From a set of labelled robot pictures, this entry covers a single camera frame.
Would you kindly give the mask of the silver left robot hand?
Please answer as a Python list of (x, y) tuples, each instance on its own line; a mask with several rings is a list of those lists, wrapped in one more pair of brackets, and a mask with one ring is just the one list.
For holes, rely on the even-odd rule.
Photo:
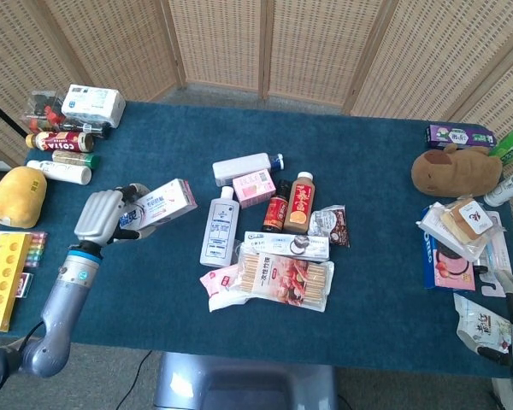
[(154, 233), (156, 226), (150, 225), (138, 230), (120, 228), (120, 219), (126, 208), (135, 203), (149, 189), (138, 183), (131, 183), (113, 190), (92, 193), (82, 209), (74, 235), (85, 249), (101, 249), (112, 243), (140, 240)]

